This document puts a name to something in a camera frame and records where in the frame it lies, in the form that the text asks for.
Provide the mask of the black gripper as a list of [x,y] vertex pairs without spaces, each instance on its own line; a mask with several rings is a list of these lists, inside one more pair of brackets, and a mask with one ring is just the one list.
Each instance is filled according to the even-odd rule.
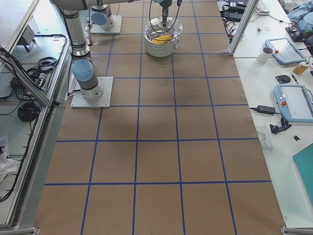
[[167,26],[168,9],[172,5],[172,0],[162,0],[159,5],[162,7],[162,26]]

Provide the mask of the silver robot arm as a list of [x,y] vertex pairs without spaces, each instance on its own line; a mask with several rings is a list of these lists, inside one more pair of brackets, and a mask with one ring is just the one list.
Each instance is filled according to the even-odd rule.
[[123,0],[53,0],[59,9],[72,49],[73,64],[71,71],[80,85],[83,98],[94,99],[103,95],[104,88],[99,84],[95,74],[86,34],[80,22],[80,11],[94,9],[92,18],[98,18],[95,23],[106,25],[110,16],[110,4],[124,3]]
[[92,6],[90,18],[94,24],[104,30],[111,29],[115,24],[109,4]]

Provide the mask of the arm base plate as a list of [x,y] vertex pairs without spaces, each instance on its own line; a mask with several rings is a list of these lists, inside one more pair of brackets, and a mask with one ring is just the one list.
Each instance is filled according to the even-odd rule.
[[91,34],[120,34],[122,15],[92,14]]
[[113,77],[97,77],[98,84],[91,90],[81,89],[78,82],[73,89],[71,108],[109,108],[111,104]]

